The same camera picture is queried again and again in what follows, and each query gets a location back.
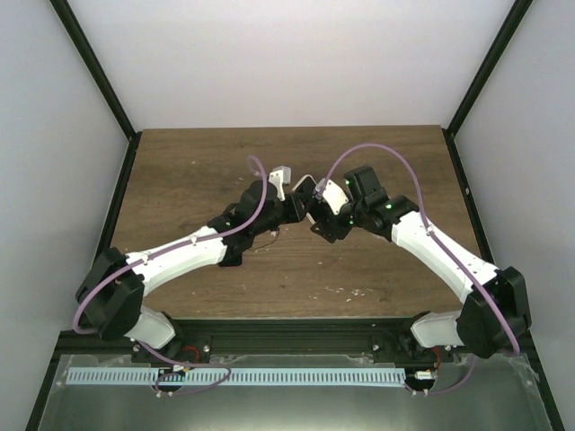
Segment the black frame post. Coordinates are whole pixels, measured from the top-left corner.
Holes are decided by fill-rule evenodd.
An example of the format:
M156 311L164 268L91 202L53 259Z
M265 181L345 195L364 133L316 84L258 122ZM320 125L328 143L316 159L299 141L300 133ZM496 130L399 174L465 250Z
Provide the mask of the black frame post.
M62 23L66 33L75 46L77 53L83 60L94 83L106 101L112 116L118 123L123 135L128 141L132 141L137 132L129 120L118 95L106 75L102 64L88 40L82 25L78 21L71 4L66 0L49 0L54 12Z
M533 0L515 0L512 3L496 36L480 63L473 80L467 88L463 99L459 103L453 118L446 128L446 132L450 136L456 136L461 129L532 3Z

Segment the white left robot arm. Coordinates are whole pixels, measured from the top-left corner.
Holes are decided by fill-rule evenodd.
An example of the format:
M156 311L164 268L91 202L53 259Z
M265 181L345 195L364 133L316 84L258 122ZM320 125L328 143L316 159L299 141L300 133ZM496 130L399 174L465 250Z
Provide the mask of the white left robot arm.
M96 333L103 341L134 339L163 362L176 361L184 343L179 331L166 313L144 306L144 298L195 269L240 266L257 235L305 218L314 187L314 179L305 176L287 193L283 181L271 174L267 181L254 181L238 202L179 240L128 254L117 248L102 251L76 292L74 331Z

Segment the beige phone case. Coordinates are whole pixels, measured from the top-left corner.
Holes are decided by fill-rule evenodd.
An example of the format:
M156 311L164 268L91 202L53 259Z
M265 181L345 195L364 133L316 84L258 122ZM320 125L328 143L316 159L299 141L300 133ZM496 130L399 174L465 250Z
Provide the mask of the beige phone case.
M312 204L314 203L316 181L314 177L306 174L291 190L292 198L296 205L296 213L300 218L305 217L310 224L314 224L315 220L310 213Z

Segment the black left table edge rail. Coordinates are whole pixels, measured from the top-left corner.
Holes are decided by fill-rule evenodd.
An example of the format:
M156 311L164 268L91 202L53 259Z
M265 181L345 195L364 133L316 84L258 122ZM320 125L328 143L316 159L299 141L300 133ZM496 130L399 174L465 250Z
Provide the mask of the black left table edge rail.
M137 132L133 138L129 139L128 149L122 163L119 179L117 181L111 205L102 228L101 237L96 251L103 251L105 246L111 245L111 240L116 229L119 212L127 189L129 176L132 171L134 161L137 156L137 149L140 144L142 131ZM73 335L71 330L61 331L57 338L57 344L49 360L49 365L45 373L40 391L32 408L26 430L39 430L40 421L46 408L49 392L54 382L58 363L62 355L68 354L101 354L118 355L128 353L128 341L112 341L104 343L96 339L95 336L80 337Z

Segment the black right frame post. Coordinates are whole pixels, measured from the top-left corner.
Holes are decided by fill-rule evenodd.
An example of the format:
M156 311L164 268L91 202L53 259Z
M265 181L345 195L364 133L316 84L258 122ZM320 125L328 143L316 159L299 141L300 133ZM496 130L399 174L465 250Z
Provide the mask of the black right frame post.
M446 132L450 136L456 136L461 129L532 3L533 0L515 0L512 3L496 36L480 63L473 80L467 88L463 99L459 103L453 118L446 128Z

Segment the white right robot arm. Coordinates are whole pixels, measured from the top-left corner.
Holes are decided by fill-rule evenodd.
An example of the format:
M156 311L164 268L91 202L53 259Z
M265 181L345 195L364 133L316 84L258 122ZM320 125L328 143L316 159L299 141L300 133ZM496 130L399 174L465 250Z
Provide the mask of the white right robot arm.
M328 242L361 228L408 251L439 277L460 301L453 312L414 316L399 339L402 356L418 362L432 347L465 347L481 358L513 349L531 326L526 282L515 268L500 269L424 221L409 198L389 197L375 171L361 166L314 184L309 216L313 232Z

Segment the black left frame post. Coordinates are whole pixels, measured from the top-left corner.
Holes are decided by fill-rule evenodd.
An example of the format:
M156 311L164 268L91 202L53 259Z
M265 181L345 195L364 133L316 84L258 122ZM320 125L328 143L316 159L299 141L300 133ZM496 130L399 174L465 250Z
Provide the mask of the black left frame post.
M129 120L118 95L106 75L102 64L88 40L82 25L78 21L71 4L66 0L49 0L54 12L62 23L66 33L75 46L77 53L83 60L94 83L106 101L112 116L118 123L123 135L128 141L132 141L137 132Z

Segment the grey metal front plate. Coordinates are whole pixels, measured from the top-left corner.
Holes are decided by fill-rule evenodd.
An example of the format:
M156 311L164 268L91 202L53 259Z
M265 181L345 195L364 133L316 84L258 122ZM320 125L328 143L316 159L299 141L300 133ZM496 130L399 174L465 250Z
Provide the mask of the grey metal front plate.
M235 368L391 368L346 356L244 356ZM68 385L71 367L162 368L125 356L66 356L41 430L548 430L524 358L459 358L433 390L403 387Z

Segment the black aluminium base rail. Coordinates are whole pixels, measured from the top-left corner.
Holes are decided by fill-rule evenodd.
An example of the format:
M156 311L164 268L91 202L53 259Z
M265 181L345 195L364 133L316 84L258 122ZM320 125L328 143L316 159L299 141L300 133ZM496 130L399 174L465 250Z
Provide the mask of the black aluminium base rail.
M439 341L418 347L408 340L413 318L179 319L176 338L160 354L178 362L206 363L217 356L368 356L398 367L451 362L453 354L477 352Z

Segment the black right table edge rail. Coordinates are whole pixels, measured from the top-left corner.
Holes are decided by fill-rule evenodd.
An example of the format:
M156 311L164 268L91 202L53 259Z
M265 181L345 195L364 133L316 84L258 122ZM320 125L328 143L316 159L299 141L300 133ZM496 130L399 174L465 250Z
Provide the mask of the black right table edge rail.
M493 262L493 256L482 226L482 221L473 200L473 193L469 188L468 180L464 172L464 167L456 148L455 136L448 129L443 129L442 132L446 140L447 150L449 152L451 162L455 169L459 187L461 189L462 195L464 196L465 207L470 217L473 233L478 243L480 254L489 262ZM532 377L535 381L535 393L537 394L536 399L540 400L544 407L544 424L549 425L552 430L564 430L565 427L562 423L559 410L555 404L552 391L549 387L543 366L535 348L535 342L530 331L528 331L526 335L520 336L518 338L518 342L522 348L522 353L526 357L527 364L530 366L530 368L527 369L527 376Z

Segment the black table edge rail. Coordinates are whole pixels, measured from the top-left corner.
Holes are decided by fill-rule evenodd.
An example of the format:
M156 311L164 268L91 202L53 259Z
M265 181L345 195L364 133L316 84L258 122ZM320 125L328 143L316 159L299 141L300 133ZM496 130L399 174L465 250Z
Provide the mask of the black table edge rail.
M455 169L459 187L461 189L462 195L464 196L465 207L470 217L473 233L478 243L480 254L489 262L493 262L493 256L482 226L482 221L473 200L473 193L469 188L468 180L464 172L464 167L456 148L455 136L448 129L443 129L442 132L446 140L447 150L449 152L451 162ZM528 331L526 335L520 336L518 338L518 342L522 348L522 353L526 357L527 364L530 366L530 368L527 369L527 376L532 377L535 381L535 393L537 394L536 399L540 400L544 407L544 424L549 425L552 430L564 430L565 427L562 423L559 410L555 404L552 391L549 387L543 366L535 348L535 342L530 331Z
M128 149L122 163L119 179L117 181L111 205L102 228L101 237L96 251L103 251L105 246L111 245L111 240L116 229L119 212L127 189L129 176L132 171L134 161L137 156L137 149L140 144L142 131L137 132L133 138L129 139ZM40 391L32 408L26 430L39 430L40 421L46 408L49 392L54 382L58 363L62 355L68 354L101 354L118 355L128 353L128 341L112 341L104 343L96 339L95 336L80 337L73 335L71 330L61 331L57 338L57 344L49 360L49 365L45 373Z

